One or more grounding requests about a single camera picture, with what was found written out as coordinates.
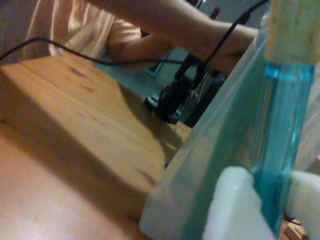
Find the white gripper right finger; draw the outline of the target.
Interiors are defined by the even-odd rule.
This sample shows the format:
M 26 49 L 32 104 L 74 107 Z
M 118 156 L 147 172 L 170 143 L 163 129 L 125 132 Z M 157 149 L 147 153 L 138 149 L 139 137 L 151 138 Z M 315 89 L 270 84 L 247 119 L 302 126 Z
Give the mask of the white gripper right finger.
M 291 176 L 285 213 L 304 227 L 311 240 L 320 238 L 320 177 L 294 171 Z

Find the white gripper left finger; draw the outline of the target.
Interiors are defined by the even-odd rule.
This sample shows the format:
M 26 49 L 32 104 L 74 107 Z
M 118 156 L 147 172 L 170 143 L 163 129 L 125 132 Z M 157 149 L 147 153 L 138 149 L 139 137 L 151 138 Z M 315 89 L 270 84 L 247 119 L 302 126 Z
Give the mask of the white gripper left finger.
M 261 207 L 253 176 L 242 167 L 227 167 L 216 182 L 202 239 L 274 240 Z

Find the person's hand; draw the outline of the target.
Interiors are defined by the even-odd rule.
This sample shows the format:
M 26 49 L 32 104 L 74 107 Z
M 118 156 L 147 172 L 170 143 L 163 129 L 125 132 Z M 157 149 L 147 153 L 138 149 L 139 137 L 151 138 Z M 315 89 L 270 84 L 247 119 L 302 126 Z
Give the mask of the person's hand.
M 210 21 L 209 27 L 206 28 L 207 32 L 200 38 L 201 46 L 198 54 L 202 61 L 210 57 L 231 26 L 229 22 Z M 229 75 L 257 34 L 258 30 L 255 28 L 237 25 L 208 62 L 209 69 Z

